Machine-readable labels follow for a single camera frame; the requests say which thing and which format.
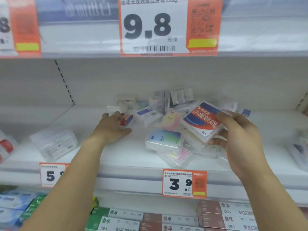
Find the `price tag holder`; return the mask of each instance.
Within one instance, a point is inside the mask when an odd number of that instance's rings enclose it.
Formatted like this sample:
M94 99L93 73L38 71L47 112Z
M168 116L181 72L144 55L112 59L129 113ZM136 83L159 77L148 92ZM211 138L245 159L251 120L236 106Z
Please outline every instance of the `price tag holder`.
M183 169L163 169L163 196L206 198L207 172Z
M69 163L40 163L42 187L53 187L69 165Z
M121 56L216 56L222 2L119 0Z
M35 0L0 0L0 57L40 57Z

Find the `price tag reading 3.9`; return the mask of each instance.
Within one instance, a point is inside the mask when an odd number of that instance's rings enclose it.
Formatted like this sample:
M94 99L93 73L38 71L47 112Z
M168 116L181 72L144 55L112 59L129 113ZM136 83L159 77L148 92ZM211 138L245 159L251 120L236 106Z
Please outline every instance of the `price tag reading 3.9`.
M69 165L69 163L40 163L42 187L53 187Z
M206 171L163 169L163 196L206 198Z
M122 56L216 55L222 0L119 0Z

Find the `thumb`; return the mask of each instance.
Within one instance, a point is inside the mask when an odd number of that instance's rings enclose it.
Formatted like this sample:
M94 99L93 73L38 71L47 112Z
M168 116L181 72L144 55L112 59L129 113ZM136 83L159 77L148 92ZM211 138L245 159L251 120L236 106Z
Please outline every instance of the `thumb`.
M216 114L216 117L218 121L220 121L222 124L225 125L228 130L232 130L234 128L238 128L240 125L232 118L232 116L229 116L223 112L218 112Z
M131 128L125 128L125 129L119 129L121 137L124 137L128 134L131 133L132 129Z

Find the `black number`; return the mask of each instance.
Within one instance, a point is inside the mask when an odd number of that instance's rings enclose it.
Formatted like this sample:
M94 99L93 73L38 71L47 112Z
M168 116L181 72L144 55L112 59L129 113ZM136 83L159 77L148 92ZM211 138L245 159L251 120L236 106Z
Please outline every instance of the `black number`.
M11 30L9 21L5 17L0 17L0 32L7 33Z
M124 19L124 27L128 31L134 31L134 33L127 32L125 34L126 39L134 40L137 39L142 32L142 21L139 15L136 14L129 14Z
M156 26L154 27L154 33L158 36L166 36L171 32L171 27L168 23L170 23L170 15L166 13L160 13L155 16Z
M47 181L54 181L55 177L53 174L55 174L54 171L47 171Z
M180 187L179 184L178 184L179 179L177 179L177 178L170 178L170 181L172 181L172 186L169 187L171 190L179 189L179 187Z
M186 186L191 186L192 183L193 183L193 182L192 182L190 179L187 179L187 180L186 180Z

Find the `shelf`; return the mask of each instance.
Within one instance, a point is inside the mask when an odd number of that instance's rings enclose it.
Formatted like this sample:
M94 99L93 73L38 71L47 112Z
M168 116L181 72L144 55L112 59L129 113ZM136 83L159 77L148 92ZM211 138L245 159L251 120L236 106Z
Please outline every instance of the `shelf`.
M104 112L102 107L75 105L55 118L53 124L70 128L81 143L93 131ZM249 119L260 129L264 152L274 173L297 203L308 204L308 173L298 168L284 147L295 129L308 128L308 117L297 111L253 110ZM31 126L27 128L24 132L31 133ZM13 131L16 131L11 132L13 136L18 134L18 129ZM162 169L169 166L154 152L145 148L144 136L149 131L150 128L134 125L129 136L105 147L100 160L97 188L132 193L161 193ZM58 162L71 162L77 151L78 149L75 149ZM0 165L0 183L39 186L39 162L44 162L44 159L34 146L25 140L21 147ZM213 159L196 155L186 169L208 171L208 196L211 198L248 199L234 173L217 165Z
M43 58L120 57L118 0L91 0L109 4L104 16L88 14L83 0L35 1ZM307 10L308 0L224 0L218 55L307 56Z

